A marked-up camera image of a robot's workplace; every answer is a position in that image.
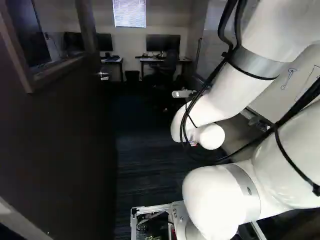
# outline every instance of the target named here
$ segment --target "window blinds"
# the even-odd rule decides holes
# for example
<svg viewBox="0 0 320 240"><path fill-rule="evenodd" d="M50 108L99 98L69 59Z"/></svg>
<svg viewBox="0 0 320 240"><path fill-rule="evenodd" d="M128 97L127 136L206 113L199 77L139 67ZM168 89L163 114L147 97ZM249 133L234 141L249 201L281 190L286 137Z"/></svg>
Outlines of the window blinds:
<svg viewBox="0 0 320 240"><path fill-rule="evenodd" d="M146 0L112 0L115 27L146 27Z"/></svg>

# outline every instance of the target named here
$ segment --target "carpet floor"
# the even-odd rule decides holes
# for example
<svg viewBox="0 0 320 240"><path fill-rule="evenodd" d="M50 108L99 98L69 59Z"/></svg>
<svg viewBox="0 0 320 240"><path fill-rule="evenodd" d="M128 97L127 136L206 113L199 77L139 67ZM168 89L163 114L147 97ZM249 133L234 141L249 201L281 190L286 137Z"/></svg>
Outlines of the carpet floor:
<svg viewBox="0 0 320 240"><path fill-rule="evenodd" d="M118 154L114 236L128 240L130 209L182 200L184 177L202 165L172 140L171 114L154 109L139 94L120 92L112 98L110 114ZM216 151L217 158L224 155Z"/></svg>

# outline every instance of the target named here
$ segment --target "office chair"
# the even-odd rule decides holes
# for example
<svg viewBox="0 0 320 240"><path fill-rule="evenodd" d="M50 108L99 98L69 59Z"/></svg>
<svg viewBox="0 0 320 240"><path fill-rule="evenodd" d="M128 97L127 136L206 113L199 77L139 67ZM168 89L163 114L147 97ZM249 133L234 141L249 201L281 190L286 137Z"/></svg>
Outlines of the office chair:
<svg viewBox="0 0 320 240"><path fill-rule="evenodd" d="M142 82L145 90L149 93L151 100L162 110L169 109L173 98L174 74L177 69L178 52L169 50L164 62L157 66L152 66L154 73L143 78Z"/></svg>

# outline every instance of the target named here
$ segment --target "robotic arm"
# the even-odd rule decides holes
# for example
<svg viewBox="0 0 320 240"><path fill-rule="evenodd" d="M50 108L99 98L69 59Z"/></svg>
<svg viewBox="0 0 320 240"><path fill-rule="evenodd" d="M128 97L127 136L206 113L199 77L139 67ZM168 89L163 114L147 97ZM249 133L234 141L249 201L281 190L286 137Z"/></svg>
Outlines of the robotic arm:
<svg viewBox="0 0 320 240"><path fill-rule="evenodd" d="M261 0L243 33L242 46L190 111L194 124L187 119L187 140L210 150L220 147L225 134L214 122L241 112L288 63L320 40L319 11L319 0ZM176 142L180 142L185 111L183 106L171 124ZM228 240L241 224L292 209L320 207L314 189L320 185L319 122L320 102L279 129L293 165L271 134L249 160L190 172L183 182L183 200L201 235L207 240Z"/></svg>

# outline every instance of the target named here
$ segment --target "trash can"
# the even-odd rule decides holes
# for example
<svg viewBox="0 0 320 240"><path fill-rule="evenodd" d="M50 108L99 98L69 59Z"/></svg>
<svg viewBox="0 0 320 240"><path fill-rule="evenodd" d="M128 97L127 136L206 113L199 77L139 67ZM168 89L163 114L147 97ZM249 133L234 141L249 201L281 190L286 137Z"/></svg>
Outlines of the trash can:
<svg viewBox="0 0 320 240"><path fill-rule="evenodd" d="M140 71L125 71L126 83L136 85L139 82Z"/></svg>

